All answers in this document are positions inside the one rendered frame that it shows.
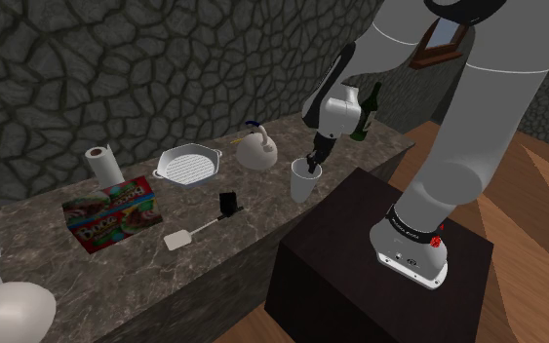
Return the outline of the white paper cup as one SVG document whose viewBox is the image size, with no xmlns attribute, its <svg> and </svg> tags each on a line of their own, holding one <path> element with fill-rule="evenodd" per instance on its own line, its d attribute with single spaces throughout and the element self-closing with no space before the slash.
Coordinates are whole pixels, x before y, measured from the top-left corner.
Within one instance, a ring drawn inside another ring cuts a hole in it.
<svg viewBox="0 0 549 343">
<path fill-rule="evenodd" d="M 310 172 L 306 158 L 299 158 L 291 164 L 291 197 L 296 203 L 303 203 L 310 196 L 318 179 L 322 175 L 322 168 L 316 165 L 314 172 Z"/>
</svg>

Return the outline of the green glass bottle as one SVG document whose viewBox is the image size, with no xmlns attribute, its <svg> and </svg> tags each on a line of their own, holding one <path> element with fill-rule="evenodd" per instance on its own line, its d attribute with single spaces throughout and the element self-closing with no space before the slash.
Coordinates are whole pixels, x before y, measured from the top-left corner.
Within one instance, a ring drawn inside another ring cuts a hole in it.
<svg viewBox="0 0 549 343">
<path fill-rule="evenodd" d="M 372 113 L 378 109 L 377 97 L 381 86 L 381 82 L 376 82 L 371 94 L 360 104 L 362 110 L 361 118 L 355 131 L 350 135 L 351 139 L 363 141 L 366 138 L 373 120 Z"/>
</svg>

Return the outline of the small black box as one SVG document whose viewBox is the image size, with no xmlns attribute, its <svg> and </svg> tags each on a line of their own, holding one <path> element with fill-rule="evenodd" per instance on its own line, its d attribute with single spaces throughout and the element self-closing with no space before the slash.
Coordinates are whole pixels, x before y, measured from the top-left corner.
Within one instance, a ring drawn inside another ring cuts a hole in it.
<svg viewBox="0 0 549 343">
<path fill-rule="evenodd" d="M 231 216 L 238 208 L 236 193 L 234 191 L 220 193 L 219 208 L 221 217 Z"/>
</svg>

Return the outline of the white grill pan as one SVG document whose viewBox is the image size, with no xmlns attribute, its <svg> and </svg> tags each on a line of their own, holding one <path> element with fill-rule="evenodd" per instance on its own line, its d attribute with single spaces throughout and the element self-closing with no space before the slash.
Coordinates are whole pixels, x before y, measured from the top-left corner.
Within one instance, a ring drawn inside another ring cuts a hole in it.
<svg viewBox="0 0 549 343">
<path fill-rule="evenodd" d="M 196 187 L 218 173 L 221 156 L 218 149 L 187 143 L 163 152 L 152 174 L 182 188 Z"/>
</svg>

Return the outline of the dark robot stand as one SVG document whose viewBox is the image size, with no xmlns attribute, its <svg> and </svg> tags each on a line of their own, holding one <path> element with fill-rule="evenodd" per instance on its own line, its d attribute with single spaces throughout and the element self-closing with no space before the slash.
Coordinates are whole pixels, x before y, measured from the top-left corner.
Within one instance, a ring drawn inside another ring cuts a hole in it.
<svg viewBox="0 0 549 343">
<path fill-rule="evenodd" d="M 447 219 L 443 284 L 409 280 L 369 239 L 400 195 L 356 169 L 282 239 L 264 309 L 295 343 L 475 343 L 492 243 Z"/>
</svg>

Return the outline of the wooden framed window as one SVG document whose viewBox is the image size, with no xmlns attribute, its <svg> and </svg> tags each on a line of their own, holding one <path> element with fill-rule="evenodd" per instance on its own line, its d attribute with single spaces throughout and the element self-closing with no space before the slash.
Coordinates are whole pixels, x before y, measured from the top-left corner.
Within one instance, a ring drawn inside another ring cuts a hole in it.
<svg viewBox="0 0 549 343">
<path fill-rule="evenodd" d="M 458 50 L 468 27 L 448 19 L 436 19 L 425 32 L 409 67 L 422 69 L 462 56 Z"/>
</svg>

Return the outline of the white spatula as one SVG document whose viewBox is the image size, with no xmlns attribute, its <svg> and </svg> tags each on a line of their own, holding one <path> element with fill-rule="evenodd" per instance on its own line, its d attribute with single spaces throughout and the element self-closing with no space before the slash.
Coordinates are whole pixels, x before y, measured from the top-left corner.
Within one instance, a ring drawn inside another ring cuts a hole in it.
<svg viewBox="0 0 549 343">
<path fill-rule="evenodd" d="M 169 234 L 169 235 L 165 236 L 164 237 L 164 242 L 166 244 L 167 249 L 168 250 L 175 250 L 175 249 L 178 249 L 178 248 L 189 245 L 192 242 L 193 237 L 197 233 L 199 233 L 200 231 L 208 228 L 209 226 L 221 221 L 222 219 L 231 217 L 236 212 L 239 212 L 243 209 L 244 209 L 243 207 L 238 207 L 237 209 L 232 210 L 230 213 L 223 213 L 220 216 L 218 216 L 217 218 L 211 220 L 210 222 L 202 225 L 201 227 L 199 227 L 195 230 L 192 230 L 192 231 L 178 230 L 178 231 L 176 231 L 172 234 Z"/>
</svg>

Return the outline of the paper towel roll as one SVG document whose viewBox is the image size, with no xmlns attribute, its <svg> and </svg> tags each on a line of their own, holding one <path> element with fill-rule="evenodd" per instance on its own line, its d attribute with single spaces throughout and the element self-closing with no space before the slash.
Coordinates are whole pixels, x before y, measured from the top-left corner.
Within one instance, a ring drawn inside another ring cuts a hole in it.
<svg viewBox="0 0 549 343">
<path fill-rule="evenodd" d="M 109 145 L 90 148 L 85 152 L 85 157 L 98 180 L 100 189 L 125 181 Z"/>
</svg>

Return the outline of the red food box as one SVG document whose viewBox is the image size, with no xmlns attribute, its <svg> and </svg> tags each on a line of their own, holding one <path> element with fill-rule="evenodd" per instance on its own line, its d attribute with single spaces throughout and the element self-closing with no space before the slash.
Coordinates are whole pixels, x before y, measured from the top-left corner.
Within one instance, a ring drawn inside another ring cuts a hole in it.
<svg viewBox="0 0 549 343">
<path fill-rule="evenodd" d="M 123 241 L 163 221 L 144 176 L 61 205 L 66 227 L 87 253 Z"/>
</svg>

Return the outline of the white round teapot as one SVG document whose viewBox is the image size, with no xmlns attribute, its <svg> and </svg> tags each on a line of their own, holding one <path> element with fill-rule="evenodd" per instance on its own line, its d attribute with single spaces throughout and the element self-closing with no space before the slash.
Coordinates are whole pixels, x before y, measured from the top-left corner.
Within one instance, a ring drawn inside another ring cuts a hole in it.
<svg viewBox="0 0 549 343">
<path fill-rule="evenodd" d="M 40 343 L 56 308 L 49 290 L 30 282 L 4 283 L 0 276 L 0 343 Z"/>
</svg>

